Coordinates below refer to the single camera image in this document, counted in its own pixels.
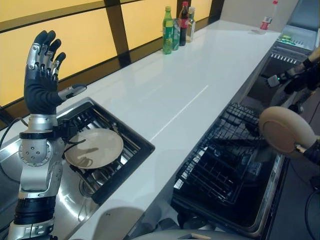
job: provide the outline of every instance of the robot finger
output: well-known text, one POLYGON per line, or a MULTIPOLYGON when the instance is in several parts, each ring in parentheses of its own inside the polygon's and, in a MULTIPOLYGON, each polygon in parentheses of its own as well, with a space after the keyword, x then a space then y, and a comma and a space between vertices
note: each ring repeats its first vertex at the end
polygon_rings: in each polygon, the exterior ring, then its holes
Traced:
POLYGON ((56 40, 54 40, 54 42, 50 45, 48 53, 51 52, 52 56, 50 58, 50 60, 53 62, 54 60, 54 56, 56 54, 57 49, 61 46, 61 40, 58 38, 56 40))
POLYGON ((43 30, 34 39, 31 48, 29 50, 28 58, 26 64, 29 70, 33 70, 36 67, 36 63, 39 62, 39 54, 43 42, 46 40, 48 33, 43 30))
POLYGON ((48 32, 45 40, 42 43, 38 60, 41 74, 44 74, 46 72, 46 66, 48 66, 49 60, 52 57, 51 52, 48 53, 48 48, 50 46, 50 43, 55 39, 55 37, 55 31, 51 30, 48 32))
POLYGON ((56 39, 54 42, 49 46, 49 49, 46 53, 47 56, 47 63, 45 63, 46 66, 46 75, 47 77, 52 74, 54 65, 53 65, 53 60, 54 56, 56 54, 57 49, 61 46, 61 40, 56 39))
POLYGON ((87 86, 85 84, 77 83, 59 91, 58 96, 61 98, 61 100, 65 101, 67 99, 70 99, 82 93, 86 89, 87 89, 87 86))
POLYGON ((52 78, 54 81, 58 81, 59 69, 60 69, 61 63, 65 58, 66 58, 66 54, 64 52, 61 52, 53 62, 52 78))

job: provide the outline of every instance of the plastic bottle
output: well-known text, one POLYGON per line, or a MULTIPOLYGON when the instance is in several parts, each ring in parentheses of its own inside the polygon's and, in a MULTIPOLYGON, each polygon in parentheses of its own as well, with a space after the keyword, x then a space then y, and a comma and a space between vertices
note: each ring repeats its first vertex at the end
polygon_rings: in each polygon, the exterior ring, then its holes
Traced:
POLYGON ((189 13, 188 13, 188 2, 182 2, 182 10, 179 14, 179 25, 180 25, 180 46, 186 45, 187 40, 187 30, 189 22, 189 13))
POLYGON ((261 22, 260 29, 261 30, 268 30, 269 25, 274 18, 278 6, 278 0, 272 0, 272 10, 270 11, 270 14, 268 16, 265 16, 261 22))
POLYGON ((189 22, 188 22, 188 30, 186 32, 186 41, 188 43, 192 42, 194 39, 196 21, 195 21, 195 7, 189 7, 189 22))
POLYGON ((165 28, 163 32, 163 53, 171 54, 173 47, 173 28, 174 23, 172 20, 168 20, 165 22, 165 28))
POLYGON ((164 54, 170 54, 173 47, 173 20, 171 7, 165 6, 165 15, 162 22, 162 50, 164 54))
POLYGON ((180 42, 180 26, 179 26, 179 19, 173 19, 173 44, 172 50, 178 50, 180 42))

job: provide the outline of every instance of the kitchen counter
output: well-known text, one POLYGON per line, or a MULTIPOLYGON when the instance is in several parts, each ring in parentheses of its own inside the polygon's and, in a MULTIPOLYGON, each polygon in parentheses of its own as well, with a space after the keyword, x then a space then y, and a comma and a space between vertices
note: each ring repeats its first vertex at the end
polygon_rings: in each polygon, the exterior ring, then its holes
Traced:
MULTIPOLYGON (((71 239, 120 240, 127 234, 280 34, 252 29, 219 20, 171 55, 157 51, 58 107, 91 97, 155 146, 71 239)), ((16 123, 6 139, 24 130, 16 123)))

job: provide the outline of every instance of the beige round object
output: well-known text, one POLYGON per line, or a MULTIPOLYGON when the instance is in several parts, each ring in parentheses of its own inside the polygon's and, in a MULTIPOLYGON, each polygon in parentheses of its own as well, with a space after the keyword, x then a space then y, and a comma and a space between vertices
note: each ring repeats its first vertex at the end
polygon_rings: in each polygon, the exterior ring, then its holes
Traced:
POLYGON ((292 153, 296 144, 308 149, 317 139, 301 116, 281 106, 269 107, 261 113, 259 130, 267 142, 283 154, 292 153))
POLYGON ((95 128, 82 131, 70 139, 70 142, 80 143, 64 154, 65 159, 71 164, 81 169, 101 168, 119 157, 124 141, 114 131, 104 128, 95 128))

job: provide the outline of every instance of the backlit panel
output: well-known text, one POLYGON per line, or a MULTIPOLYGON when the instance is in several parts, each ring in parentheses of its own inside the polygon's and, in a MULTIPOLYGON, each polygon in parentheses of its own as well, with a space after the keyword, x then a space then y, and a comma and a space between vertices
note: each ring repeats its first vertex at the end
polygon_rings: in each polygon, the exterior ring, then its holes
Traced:
POLYGON ((194 20, 199 21, 201 19, 209 17, 212 1, 214 0, 191 1, 191 6, 195 7, 194 20))
POLYGON ((143 0, 121 5, 129 50, 162 36, 165 6, 171 6, 171 16, 177 12, 176 0, 143 0))
POLYGON ((103 2, 97 0, 0 0, 0 22, 75 5, 103 2))
POLYGON ((75 74, 117 55, 105 9, 18 28, 0 34, 0 106, 23 97, 29 48, 42 30, 54 30, 65 52, 59 78, 75 74))

